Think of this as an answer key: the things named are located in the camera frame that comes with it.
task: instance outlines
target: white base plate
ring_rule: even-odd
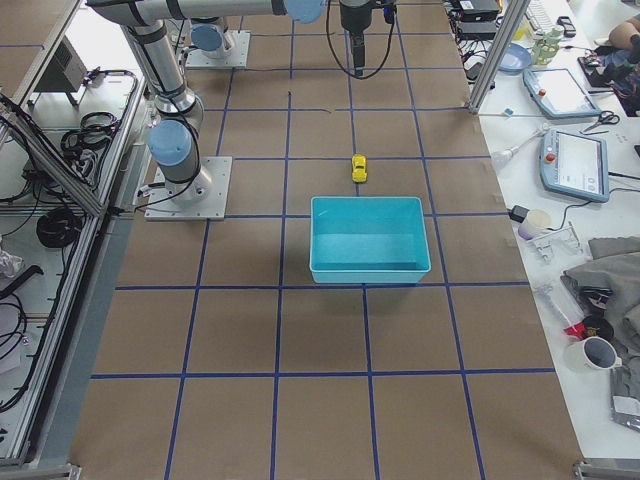
[[[194,50],[187,57],[187,69],[191,70],[223,70],[229,68],[246,68],[249,57],[248,30],[231,32],[236,41],[236,48],[225,58],[207,57],[201,50]]]
[[[147,220],[222,220],[227,208],[227,194],[231,179],[231,157],[202,157],[202,167],[213,179],[211,191],[202,200],[194,203],[178,204],[173,200],[152,205],[145,211]],[[164,182],[164,175],[158,168],[154,182]],[[149,203],[169,196],[164,188],[151,191]]]

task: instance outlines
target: red object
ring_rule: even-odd
[[[576,337],[580,340],[584,340],[586,336],[584,324],[582,322],[576,323],[575,325],[571,325],[564,329],[564,333],[567,335],[571,335],[572,337]]]

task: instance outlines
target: white table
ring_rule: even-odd
[[[590,13],[584,14],[592,19],[597,18],[598,21],[606,18],[609,24],[612,18],[624,19],[640,11],[618,0],[572,1],[574,4],[579,4],[582,8],[581,12],[587,12],[585,9],[590,8],[591,4],[599,4],[605,8],[605,15],[595,15],[591,10],[589,10]],[[610,16],[614,2],[620,7],[620,10],[615,10],[617,17]],[[569,11],[565,2],[556,0],[549,3],[551,5],[548,13],[552,19],[567,14],[574,18],[578,35],[563,44],[591,46],[585,32],[588,31],[589,36],[592,34],[606,36],[610,28],[620,21],[616,20],[613,21],[613,25],[607,25],[606,32],[597,33],[599,31],[596,29],[584,29],[581,22]],[[581,79],[582,73],[575,60],[575,57],[581,54],[583,52],[575,49],[562,51],[550,67],[569,68],[577,78]],[[625,117],[619,102],[611,93],[594,95],[594,99],[600,108],[614,110],[623,117],[619,125],[607,127],[609,133],[601,136],[607,141],[610,171],[639,176],[640,157],[635,153],[633,146],[640,144],[640,118]],[[513,110],[514,115],[505,116],[503,112],[506,108]],[[518,145],[543,122],[555,128],[577,132],[591,124],[593,119],[585,119],[581,123],[549,121],[542,116],[540,110],[529,98],[521,75],[509,76],[499,73],[496,77],[496,89],[490,92],[480,109],[480,121],[489,150],[498,151]],[[551,215],[554,226],[558,226],[565,207],[581,201],[548,192],[543,188],[537,165],[539,146],[540,141],[536,140],[523,147],[499,172],[498,181],[507,206],[518,204],[526,208],[545,210]],[[619,182],[610,178],[610,188],[618,186],[638,189],[640,182],[634,180]],[[564,287],[560,284],[560,275],[564,270],[580,265],[590,258],[586,245],[589,239],[640,235],[640,194],[614,192],[609,202],[605,204],[591,204],[584,208],[570,209],[568,220],[572,222],[582,241],[584,246],[582,253],[571,254],[568,250],[556,246],[553,261],[546,264],[531,244],[518,238],[518,246],[532,287],[551,284],[554,286],[552,293],[554,299],[560,302],[567,314],[577,316],[579,313],[575,310],[575,306],[571,309],[567,307],[571,306],[570,303],[563,304],[565,301],[570,302],[570,298],[562,290]],[[562,358],[564,349],[571,341],[562,332],[566,325],[563,324],[561,317],[551,311],[545,303],[538,298],[536,302],[582,454],[585,458],[640,459],[640,433],[610,420],[608,372],[578,374],[569,370]]]

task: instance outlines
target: blue bowl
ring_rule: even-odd
[[[531,65],[531,60],[531,54],[526,48],[510,43],[498,68],[501,72],[517,74]]]
[[[431,270],[415,197],[314,197],[310,247],[317,283],[417,283]]]

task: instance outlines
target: keyboard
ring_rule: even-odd
[[[527,7],[525,17],[534,32],[536,30],[551,30],[555,25],[549,18],[549,15],[547,15],[542,0],[531,0]]]

